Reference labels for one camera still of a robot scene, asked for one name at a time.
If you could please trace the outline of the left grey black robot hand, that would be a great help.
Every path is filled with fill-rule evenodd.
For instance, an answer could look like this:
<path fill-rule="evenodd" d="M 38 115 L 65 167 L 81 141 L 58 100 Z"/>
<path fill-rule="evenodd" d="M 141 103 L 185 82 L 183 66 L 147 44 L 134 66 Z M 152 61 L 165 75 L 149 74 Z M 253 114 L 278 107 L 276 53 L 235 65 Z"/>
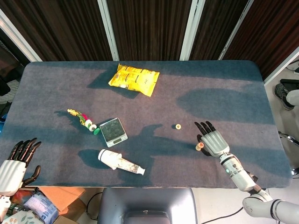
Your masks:
<path fill-rule="evenodd" d="M 20 141 L 14 145 L 8 159 L 4 160 L 0 167 L 0 195 L 13 196 L 18 189 L 34 182 L 40 172 L 38 165 L 31 177 L 25 179 L 25 173 L 31 162 L 34 153 L 40 147 L 41 142 L 37 138 Z"/>

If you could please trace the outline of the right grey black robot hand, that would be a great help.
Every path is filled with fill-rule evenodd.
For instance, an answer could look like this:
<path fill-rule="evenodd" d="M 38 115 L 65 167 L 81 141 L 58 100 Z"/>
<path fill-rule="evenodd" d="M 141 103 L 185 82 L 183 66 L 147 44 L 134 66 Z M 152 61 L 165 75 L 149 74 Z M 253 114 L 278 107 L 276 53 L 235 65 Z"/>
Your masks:
<path fill-rule="evenodd" d="M 203 143 L 202 151 L 206 156 L 215 158 L 221 157 L 230 151 L 228 143 L 224 140 L 219 131 L 209 121 L 194 122 L 201 134 L 197 135 L 198 143 Z"/>

